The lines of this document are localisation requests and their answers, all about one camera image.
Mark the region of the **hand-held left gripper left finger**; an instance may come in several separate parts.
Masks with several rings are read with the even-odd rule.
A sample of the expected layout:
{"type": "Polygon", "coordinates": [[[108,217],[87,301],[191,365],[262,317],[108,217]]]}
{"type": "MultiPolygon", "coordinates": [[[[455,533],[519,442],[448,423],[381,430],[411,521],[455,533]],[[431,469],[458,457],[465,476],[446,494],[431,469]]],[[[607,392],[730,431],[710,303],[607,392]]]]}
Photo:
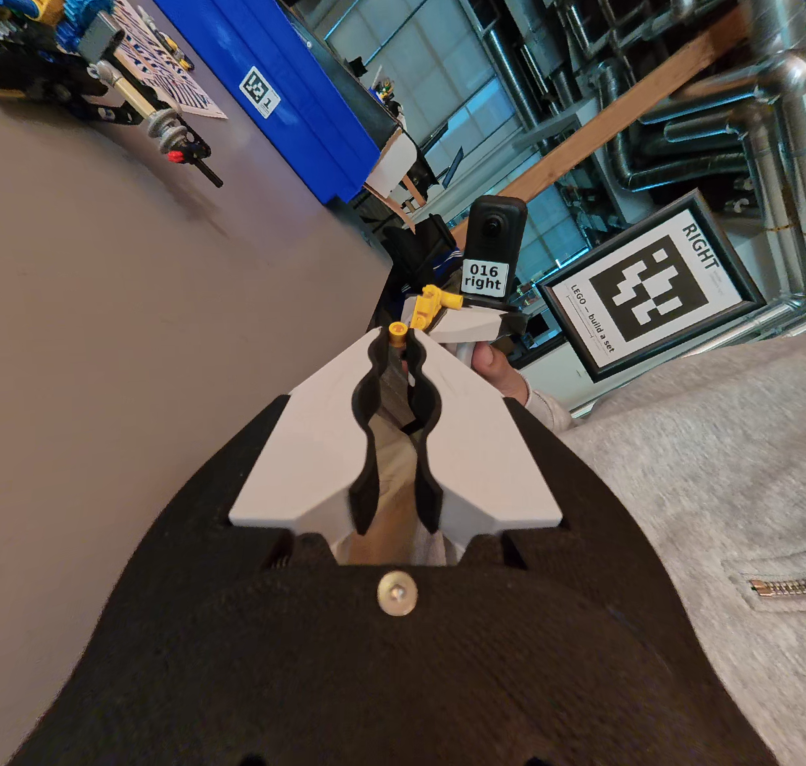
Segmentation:
{"type": "Polygon", "coordinates": [[[379,503],[377,442],[386,330],[375,328],[279,400],[280,414],[228,519],[317,534],[340,565],[379,503]]]}

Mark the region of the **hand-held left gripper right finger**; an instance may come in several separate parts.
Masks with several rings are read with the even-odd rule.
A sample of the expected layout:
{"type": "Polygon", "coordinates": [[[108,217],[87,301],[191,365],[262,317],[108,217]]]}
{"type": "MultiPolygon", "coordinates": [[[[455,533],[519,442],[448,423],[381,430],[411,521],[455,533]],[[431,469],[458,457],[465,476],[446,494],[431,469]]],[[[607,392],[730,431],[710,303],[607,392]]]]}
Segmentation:
{"type": "Polygon", "coordinates": [[[558,528],[563,513],[500,393],[422,330],[408,331],[406,362],[418,518],[442,535],[447,562],[478,536],[558,528]]]}

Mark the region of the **yellow lego connector piece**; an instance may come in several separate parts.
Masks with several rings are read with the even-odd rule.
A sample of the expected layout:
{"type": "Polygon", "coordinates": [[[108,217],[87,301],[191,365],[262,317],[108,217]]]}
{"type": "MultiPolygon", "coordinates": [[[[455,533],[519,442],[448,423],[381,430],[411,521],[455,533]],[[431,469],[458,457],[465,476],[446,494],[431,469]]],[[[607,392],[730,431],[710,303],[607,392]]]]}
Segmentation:
{"type": "Polygon", "coordinates": [[[408,327],[412,329],[427,330],[436,320],[440,311],[444,309],[460,310],[463,308],[462,294],[453,294],[429,284],[422,289],[416,298],[413,314],[408,327]]]}

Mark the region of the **dark grey lego piece yellow pin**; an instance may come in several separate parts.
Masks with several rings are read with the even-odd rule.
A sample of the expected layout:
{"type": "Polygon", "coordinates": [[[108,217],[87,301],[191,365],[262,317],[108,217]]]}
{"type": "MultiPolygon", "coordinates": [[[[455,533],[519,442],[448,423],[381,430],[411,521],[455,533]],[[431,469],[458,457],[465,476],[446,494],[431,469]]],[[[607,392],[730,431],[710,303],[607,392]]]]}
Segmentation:
{"type": "Polygon", "coordinates": [[[379,415],[409,434],[413,432],[415,416],[408,404],[407,333],[404,324],[394,322],[381,335],[388,344],[388,363],[380,379],[379,415]]]}

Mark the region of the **person's right forearm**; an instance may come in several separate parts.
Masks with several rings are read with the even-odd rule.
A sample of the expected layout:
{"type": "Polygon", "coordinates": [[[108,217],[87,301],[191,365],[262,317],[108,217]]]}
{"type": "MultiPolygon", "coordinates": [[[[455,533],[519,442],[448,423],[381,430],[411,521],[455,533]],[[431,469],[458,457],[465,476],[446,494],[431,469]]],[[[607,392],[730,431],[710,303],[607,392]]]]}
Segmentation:
{"type": "Polygon", "coordinates": [[[556,436],[576,427],[576,421],[570,412],[563,408],[553,397],[527,386],[525,409],[539,420],[556,436]]]}

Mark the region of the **small lego figure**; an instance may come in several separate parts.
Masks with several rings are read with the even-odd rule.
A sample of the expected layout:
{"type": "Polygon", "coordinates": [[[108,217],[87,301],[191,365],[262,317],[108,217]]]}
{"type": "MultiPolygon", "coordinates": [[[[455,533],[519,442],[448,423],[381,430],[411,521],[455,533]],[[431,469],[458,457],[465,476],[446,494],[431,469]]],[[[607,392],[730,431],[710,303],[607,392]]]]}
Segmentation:
{"type": "Polygon", "coordinates": [[[403,109],[395,98],[394,81],[390,78],[382,78],[372,85],[372,91],[392,117],[400,122],[403,109]]]}

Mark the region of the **small yellow black lego piece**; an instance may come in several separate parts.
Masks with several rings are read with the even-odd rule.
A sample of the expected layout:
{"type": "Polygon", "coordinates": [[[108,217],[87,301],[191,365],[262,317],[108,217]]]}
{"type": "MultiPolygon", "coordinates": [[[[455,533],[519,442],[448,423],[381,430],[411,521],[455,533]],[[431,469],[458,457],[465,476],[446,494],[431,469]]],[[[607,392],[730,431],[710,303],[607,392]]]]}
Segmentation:
{"type": "Polygon", "coordinates": [[[176,45],[176,42],[168,35],[162,33],[158,29],[153,31],[154,36],[158,43],[163,47],[169,57],[176,63],[177,66],[186,72],[192,72],[195,68],[194,63],[186,56],[186,54],[176,45]]]}

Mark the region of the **multicoloured lego vehicle model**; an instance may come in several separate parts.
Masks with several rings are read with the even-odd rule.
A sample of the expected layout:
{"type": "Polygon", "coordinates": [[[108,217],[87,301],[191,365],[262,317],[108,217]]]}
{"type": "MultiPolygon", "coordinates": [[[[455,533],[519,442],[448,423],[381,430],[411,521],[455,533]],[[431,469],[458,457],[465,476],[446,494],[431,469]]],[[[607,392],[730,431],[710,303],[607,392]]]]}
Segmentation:
{"type": "Polygon", "coordinates": [[[169,161],[215,187],[212,149],[188,116],[116,58],[115,0],[1,0],[2,97],[61,107],[83,122],[142,126],[169,161]]]}

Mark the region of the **person's right hand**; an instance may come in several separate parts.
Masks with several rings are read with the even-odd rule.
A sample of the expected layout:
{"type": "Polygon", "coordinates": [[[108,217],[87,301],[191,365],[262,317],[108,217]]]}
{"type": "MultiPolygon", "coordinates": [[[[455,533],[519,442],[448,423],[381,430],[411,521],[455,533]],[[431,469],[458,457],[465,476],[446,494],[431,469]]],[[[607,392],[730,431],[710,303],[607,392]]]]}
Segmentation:
{"type": "Polygon", "coordinates": [[[471,357],[471,368],[504,398],[514,399],[527,407],[530,386],[498,348],[484,341],[477,342],[471,357]]]}

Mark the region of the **dark bag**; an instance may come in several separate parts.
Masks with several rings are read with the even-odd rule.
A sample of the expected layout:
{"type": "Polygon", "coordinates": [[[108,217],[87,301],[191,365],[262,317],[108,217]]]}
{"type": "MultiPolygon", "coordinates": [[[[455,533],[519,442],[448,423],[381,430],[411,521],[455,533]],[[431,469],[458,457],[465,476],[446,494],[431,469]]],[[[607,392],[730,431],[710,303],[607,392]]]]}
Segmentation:
{"type": "Polygon", "coordinates": [[[381,244],[393,263],[391,291],[402,298],[419,295],[428,285],[444,286],[462,267],[463,251],[438,214],[429,214],[414,229],[386,228],[381,244]]]}

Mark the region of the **black framed marker sign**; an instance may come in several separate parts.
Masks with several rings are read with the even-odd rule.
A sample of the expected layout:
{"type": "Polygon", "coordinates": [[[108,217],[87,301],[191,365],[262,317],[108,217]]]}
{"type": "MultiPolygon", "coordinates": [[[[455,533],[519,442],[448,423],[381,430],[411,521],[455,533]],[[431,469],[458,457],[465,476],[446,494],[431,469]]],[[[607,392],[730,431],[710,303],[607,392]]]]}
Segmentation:
{"type": "Polygon", "coordinates": [[[593,382],[767,305],[698,189],[544,278],[539,291],[593,382]]]}

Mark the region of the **wooden ceiling beam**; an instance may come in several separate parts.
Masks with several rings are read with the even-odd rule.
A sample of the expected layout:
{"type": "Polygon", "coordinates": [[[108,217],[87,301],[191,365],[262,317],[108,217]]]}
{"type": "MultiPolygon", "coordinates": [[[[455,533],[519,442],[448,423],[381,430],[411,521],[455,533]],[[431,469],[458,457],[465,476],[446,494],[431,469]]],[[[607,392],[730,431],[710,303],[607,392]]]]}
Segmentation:
{"type": "Polygon", "coordinates": [[[500,195],[526,203],[540,195],[650,108],[737,46],[747,35],[746,19],[740,8],[735,7],[514,179],[500,195]]]}

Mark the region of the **person's grey zip hoodie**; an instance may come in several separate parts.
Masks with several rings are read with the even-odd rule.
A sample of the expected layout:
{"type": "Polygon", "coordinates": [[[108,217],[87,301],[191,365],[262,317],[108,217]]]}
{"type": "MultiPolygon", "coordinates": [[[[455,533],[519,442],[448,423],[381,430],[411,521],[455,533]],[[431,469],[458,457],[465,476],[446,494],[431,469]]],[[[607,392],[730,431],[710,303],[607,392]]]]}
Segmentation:
{"type": "Polygon", "coordinates": [[[670,361],[555,432],[639,523],[777,760],[804,764],[804,336],[670,361]]]}

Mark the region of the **metal ventilation pipes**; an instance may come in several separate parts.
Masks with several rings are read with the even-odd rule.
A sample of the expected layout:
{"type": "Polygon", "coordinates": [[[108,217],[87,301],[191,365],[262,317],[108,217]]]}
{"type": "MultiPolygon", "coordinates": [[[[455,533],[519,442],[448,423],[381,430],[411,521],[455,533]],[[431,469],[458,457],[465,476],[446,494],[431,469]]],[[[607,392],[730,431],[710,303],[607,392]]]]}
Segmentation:
{"type": "MultiPolygon", "coordinates": [[[[694,352],[804,332],[804,0],[737,2],[747,37],[598,149],[618,187],[634,193],[750,177],[780,295],[694,352]]],[[[616,58],[591,80],[596,116],[632,87],[616,58]]]]}

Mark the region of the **blue plastic bin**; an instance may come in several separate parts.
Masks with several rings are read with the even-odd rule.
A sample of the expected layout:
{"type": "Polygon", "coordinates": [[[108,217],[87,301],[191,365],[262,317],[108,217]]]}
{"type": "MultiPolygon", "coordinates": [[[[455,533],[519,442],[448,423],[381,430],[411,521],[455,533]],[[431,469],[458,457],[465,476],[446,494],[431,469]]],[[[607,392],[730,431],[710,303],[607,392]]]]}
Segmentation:
{"type": "Polygon", "coordinates": [[[276,0],[153,0],[321,204],[347,203],[380,157],[276,0]]]}

